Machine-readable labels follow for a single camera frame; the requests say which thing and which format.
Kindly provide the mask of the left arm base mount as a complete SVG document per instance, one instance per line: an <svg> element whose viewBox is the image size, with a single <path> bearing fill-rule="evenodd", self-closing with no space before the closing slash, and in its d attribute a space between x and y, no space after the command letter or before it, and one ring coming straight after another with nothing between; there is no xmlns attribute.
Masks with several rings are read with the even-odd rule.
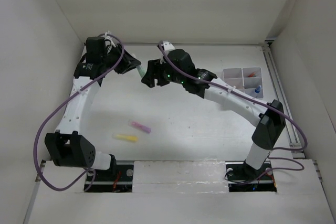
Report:
<svg viewBox="0 0 336 224"><path fill-rule="evenodd" d="M86 176L84 191L88 193L131 193L133 187L134 162L119 161L116 172L96 170L96 176Z"/></svg>

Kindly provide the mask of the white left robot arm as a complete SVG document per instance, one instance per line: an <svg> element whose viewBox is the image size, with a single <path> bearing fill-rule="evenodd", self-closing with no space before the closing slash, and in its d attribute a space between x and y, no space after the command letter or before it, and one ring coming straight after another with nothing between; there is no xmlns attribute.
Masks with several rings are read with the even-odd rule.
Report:
<svg viewBox="0 0 336 224"><path fill-rule="evenodd" d="M105 180L117 175L116 159L112 154L96 150L83 132L95 95L110 71L125 74L141 65L110 33L88 37L85 53L75 71L70 101L53 133L45 136L45 145L56 166L99 170Z"/></svg>

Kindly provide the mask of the green highlighter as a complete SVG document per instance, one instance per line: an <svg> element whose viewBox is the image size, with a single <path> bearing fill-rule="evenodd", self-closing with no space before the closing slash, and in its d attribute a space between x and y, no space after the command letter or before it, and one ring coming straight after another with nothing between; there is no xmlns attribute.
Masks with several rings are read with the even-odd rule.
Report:
<svg viewBox="0 0 336 224"><path fill-rule="evenodd" d="M136 69L137 69L137 71L138 71L140 77L143 78L143 77L145 76L145 73L146 73L145 70L143 69L143 67L142 67L141 65L138 65L138 66L136 67Z"/></svg>

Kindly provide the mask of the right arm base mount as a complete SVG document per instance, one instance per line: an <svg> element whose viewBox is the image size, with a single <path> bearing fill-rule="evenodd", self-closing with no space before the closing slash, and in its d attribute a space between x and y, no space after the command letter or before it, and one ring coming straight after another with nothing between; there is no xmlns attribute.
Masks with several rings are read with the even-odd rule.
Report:
<svg viewBox="0 0 336 224"><path fill-rule="evenodd" d="M228 181L230 193L237 192L276 192L276 183L271 173L263 172L271 168L269 161L262 164L261 168L255 170L245 162L226 162L224 179Z"/></svg>

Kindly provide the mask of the yellow highlighter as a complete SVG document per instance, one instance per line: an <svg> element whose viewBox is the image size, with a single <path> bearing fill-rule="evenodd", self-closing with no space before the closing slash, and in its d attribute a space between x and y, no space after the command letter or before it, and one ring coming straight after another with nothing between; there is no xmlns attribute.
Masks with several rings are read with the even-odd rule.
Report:
<svg viewBox="0 0 336 224"><path fill-rule="evenodd" d="M114 134L113 138L116 140L127 141L132 143L136 143L138 141L138 137L136 135Z"/></svg>

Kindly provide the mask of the pink highlighter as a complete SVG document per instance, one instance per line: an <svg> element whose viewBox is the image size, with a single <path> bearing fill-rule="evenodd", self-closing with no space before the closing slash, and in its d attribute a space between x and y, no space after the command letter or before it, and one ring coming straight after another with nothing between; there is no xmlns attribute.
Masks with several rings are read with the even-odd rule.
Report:
<svg viewBox="0 0 336 224"><path fill-rule="evenodd" d="M151 129L150 127L145 126L145 125L143 125L143 124L141 124L141 123L138 123L138 122L136 122L136 121L130 121L130 122L129 122L129 125L130 125L131 127L134 127L134 128L136 128L136 129L138 129L138 130L140 130L140 131L142 131L142 132L148 133L148 134L150 134L151 131L152 131L152 129Z"/></svg>

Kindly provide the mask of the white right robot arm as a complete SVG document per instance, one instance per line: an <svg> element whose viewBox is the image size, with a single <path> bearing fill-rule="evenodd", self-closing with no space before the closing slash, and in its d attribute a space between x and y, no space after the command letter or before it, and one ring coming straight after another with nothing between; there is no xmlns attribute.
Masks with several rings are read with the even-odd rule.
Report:
<svg viewBox="0 0 336 224"><path fill-rule="evenodd" d="M252 146L244 161L243 173L254 179L261 174L262 165L274 148L286 126L282 103L266 103L237 90L216 74L196 68L191 56L183 49L175 49L164 59L149 60L142 83L150 88L171 82L182 85L191 94L222 105L249 121L255 131Z"/></svg>

